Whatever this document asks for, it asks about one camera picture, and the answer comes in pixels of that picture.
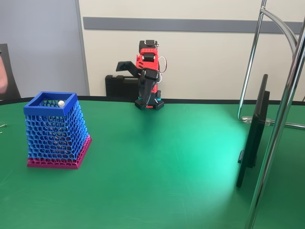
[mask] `silver ball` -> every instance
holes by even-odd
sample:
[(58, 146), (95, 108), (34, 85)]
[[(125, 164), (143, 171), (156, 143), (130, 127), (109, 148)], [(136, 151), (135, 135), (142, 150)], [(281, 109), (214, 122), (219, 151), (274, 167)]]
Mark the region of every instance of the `silver ball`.
[(64, 107), (64, 106), (65, 106), (65, 102), (64, 102), (63, 100), (60, 100), (60, 101), (58, 102), (58, 106), (59, 106), (59, 107)]

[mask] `green tabletop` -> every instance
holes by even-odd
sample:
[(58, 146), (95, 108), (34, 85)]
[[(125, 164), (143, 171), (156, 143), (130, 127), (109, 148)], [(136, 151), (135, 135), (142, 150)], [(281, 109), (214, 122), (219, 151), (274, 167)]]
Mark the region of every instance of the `green tabletop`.
[[(26, 167), (25, 104), (0, 106), (0, 229), (243, 228), (272, 127), (236, 189), (250, 127), (236, 120), (238, 105), (80, 101), (92, 144), (67, 170)], [(305, 106), (288, 121), (305, 123)], [(284, 130), (255, 229), (304, 228), (304, 142), (305, 131)]]

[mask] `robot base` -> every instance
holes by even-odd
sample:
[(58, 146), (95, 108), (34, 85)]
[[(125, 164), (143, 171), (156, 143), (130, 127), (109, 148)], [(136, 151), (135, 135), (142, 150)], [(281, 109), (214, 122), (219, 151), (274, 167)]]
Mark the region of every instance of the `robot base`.
[[(134, 102), (135, 106), (138, 107), (140, 110), (144, 110), (146, 108), (145, 104), (143, 103), (142, 100), (139, 100), (137, 99), (135, 102)], [(164, 107), (164, 101), (163, 100), (160, 100), (158, 102), (155, 102), (154, 105), (148, 105), (148, 108), (152, 108), (152, 109), (155, 109), (155, 110), (159, 110), (161, 109), (162, 107)]]

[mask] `wire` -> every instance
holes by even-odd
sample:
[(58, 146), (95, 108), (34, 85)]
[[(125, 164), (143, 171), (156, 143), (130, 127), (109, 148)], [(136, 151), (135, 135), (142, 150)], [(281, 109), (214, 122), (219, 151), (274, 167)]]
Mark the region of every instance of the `wire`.
[(162, 73), (161, 73), (161, 72), (159, 72), (159, 75), (160, 75), (160, 81), (159, 81), (159, 82), (157, 82), (157, 83), (160, 83), (160, 82), (162, 81)]
[(164, 57), (164, 56), (160, 56), (159, 58), (158, 58), (158, 60), (160, 60), (160, 58), (163, 58), (164, 59), (164, 61), (165, 61), (165, 69), (164, 69), (164, 71), (163, 72), (160, 72), (160, 73), (164, 73), (165, 71), (166, 71), (166, 69), (167, 69), (167, 60), (166, 60), (166, 58)]

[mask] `gray wall panel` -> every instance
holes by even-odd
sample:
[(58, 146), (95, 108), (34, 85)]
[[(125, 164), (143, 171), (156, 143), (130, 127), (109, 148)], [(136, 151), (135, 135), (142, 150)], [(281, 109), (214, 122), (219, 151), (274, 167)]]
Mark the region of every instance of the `gray wall panel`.
[[(256, 21), (239, 20), (83, 17), (84, 29), (88, 30), (255, 32), (256, 23)], [(302, 27), (301, 22), (287, 22), (287, 25), (294, 33), (300, 33)], [(264, 21), (261, 32), (282, 33), (272, 21)]]
[(7, 43), (22, 97), (39, 91), (87, 95), (75, 0), (0, 0), (0, 43)]

